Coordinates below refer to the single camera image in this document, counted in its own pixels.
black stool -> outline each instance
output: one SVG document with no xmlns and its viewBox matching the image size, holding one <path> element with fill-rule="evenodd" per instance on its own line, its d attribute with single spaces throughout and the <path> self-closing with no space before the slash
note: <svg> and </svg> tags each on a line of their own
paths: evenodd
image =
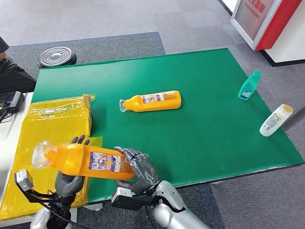
<svg viewBox="0 0 305 229">
<path fill-rule="evenodd" d="M 55 47 L 47 49 L 40 55 L 39 68 L 48 68 L 63 65 L 73 65 L 77 60 L 76 54 L 67 47 Z"/>
</svg>

white bottle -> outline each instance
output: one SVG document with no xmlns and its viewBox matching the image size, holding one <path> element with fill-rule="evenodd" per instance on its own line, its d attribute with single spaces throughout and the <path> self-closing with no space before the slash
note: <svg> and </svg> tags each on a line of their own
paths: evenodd
<svg viewBox="0 0 305 229">
<path fill-rule="evenodd" d="M 293 111 L 294 109 L 291 106 L 282 104 L 266 119 L 259 131 L 263 136 L 270 136 L 286 121 Z"/>
</svg>

plastic bottle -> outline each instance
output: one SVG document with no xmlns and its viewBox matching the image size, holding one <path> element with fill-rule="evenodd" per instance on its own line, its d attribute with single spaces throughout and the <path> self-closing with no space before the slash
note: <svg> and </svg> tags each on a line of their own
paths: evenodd
<svg viewBox="0 0 305 229">
<path fill-rule="evenodd" d="M 291 106 L 282 104 L 266 119 L 259 131 L 263 136 L 270 136 L 286 121 L 293 111 Z"/>
<path fill-rule="evenodd" d="M 242 84 L 239 90 L 238 97 L 242 100 L 248 100 L 252 96 L 257 86 L 258 85 L 259 79 L 261 79 L 261 72 L 255 71 L 249 76 L 246 82 Z"/>
<path fill-rule="evenodd" d="M 35 168 L 55 167 L 71 176 L 127 180 L 135 176 L 125 156 L 117 150 L 82 144 L 38 144 L 32 158 Z"/>
<path fill-rule="evenodd" d="M 178 109 L 181 106 L 181 96 L 178 91 L 135 95 L 131 99 L 120 99 L 119 106 L 121 112 Z"/>
</svg>

gray robot glove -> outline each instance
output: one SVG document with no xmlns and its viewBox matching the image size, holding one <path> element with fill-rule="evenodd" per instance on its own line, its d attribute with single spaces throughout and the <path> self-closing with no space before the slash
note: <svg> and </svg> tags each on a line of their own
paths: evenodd
<svg viewBox="0 0 305 229">
<path fill-rule="evenodd" d="M 133 148 L 115 147 L 115 149 L 124 153 L 136 174 L 135 182 L 115 180 L 117 186 L 128 188 L 136 194 L 141 195 L 159 183 L 159 176 L 148 154 L 143 154 Z"/>
<path fill-rule="evenodd" d="M 79 139 L 75 137 L 71 143 L 81 144 L 84 138 L 84 135 L 81 135 Z M 84 144 L 88 145 L 89 142 L 89 140 L 86 140 Z M 69 176 L 59 171 L 55 180 L 55 190 L 59 196 L 66 198 L 81 191 L 84 186 L 84 180 L 84 177 Z"/>
</svg>

white table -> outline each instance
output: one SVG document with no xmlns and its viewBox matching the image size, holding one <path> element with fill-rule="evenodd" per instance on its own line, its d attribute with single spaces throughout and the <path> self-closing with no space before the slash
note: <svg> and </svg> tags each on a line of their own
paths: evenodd
<svg viewBox="0 0 305 229">
<path fill-rule="evenodd" d="M 26 94 L 20 110 L 17 114 L 14 114 L 11 122 L 0 123 L 0 146 L 2 147 L 0 152 L 0 205 L 2 202 L 3 194 L 11 173 L 14 158 L 15 157 L 21 126 L 28 112 L 32 98 L 32 93 Z M 29 222 L 31 220 L 32 218 L 21 218 L 14 219 L 14 222 L 12 222 L 12 220 L 3 221 L 0 222 L 0 227 Z"/>
</svg>

